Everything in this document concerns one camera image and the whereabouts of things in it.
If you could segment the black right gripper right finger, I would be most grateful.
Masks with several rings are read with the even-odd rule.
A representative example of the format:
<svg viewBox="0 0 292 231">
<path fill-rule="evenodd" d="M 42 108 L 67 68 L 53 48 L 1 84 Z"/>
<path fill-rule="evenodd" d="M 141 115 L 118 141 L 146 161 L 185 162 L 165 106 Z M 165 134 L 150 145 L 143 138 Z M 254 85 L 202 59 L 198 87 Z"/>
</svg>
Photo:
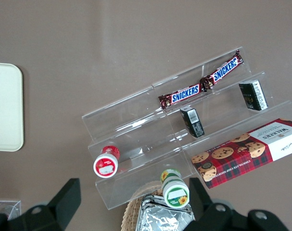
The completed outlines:
<svg viewBox="0 0 292 231">
<path fill-rule="evenodd" d="M 273 213 L 255 209 L 243 216 L 226 204 L 211 200 L 199 178 L 190 178 L 190 205 L 195 220 L 186 231 L 287 231 L 288 228 Z"/>
</svg>

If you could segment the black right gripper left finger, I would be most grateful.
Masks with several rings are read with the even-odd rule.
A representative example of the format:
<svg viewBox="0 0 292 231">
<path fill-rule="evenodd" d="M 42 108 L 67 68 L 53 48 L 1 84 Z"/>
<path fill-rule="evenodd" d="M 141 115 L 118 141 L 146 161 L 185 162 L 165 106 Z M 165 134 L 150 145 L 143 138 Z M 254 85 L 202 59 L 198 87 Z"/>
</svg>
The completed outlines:
<svg viewBox="0 0 292 231">
<path fill-rule="evenodd" d="M 0 231 L 64 231 L 80 204 L 80 179 L 71 178 L 47 205 L 34 206 L 11 220 L 0 213 Z"/>
</svg>

